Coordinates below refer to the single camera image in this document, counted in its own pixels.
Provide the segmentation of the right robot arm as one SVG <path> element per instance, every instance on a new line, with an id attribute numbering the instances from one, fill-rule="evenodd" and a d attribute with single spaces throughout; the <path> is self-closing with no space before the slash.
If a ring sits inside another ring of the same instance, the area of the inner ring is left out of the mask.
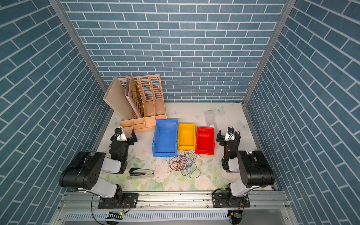
<path id="1" fill-rule="evenodd" d="M 238 173 L 240 178 L 227 187 L 212 192 L 214 208 L 248 208 L 248 194 L 257 188 L 271 186 L 275 182 L 274 173 L 262 151 L 238 150 L 241 136 L 233 127 L 228 128 L 226 135 L 218 132 L 216 141 L 224 147 L 221 159 L 222 167 L 227 173 Z"/>

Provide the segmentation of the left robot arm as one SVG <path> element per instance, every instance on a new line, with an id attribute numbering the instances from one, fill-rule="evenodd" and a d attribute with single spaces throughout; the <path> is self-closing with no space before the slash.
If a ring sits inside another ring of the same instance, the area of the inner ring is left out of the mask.
<path id="1" fill-rule="evenodd" d="M 101 172 L 123 174 L 127 167 L 128 148 L 135 142 L 134 130 L 130 137 L 126 137 L 123 127 L 116 128 L 109 145 L 111 157 L 104 152 L 78 153 L 61 174 L 59 185 L 98 196 L 100 209 L 135 208 L 138 194 L 124 194 L 120 185 L 100 177 Z"/>

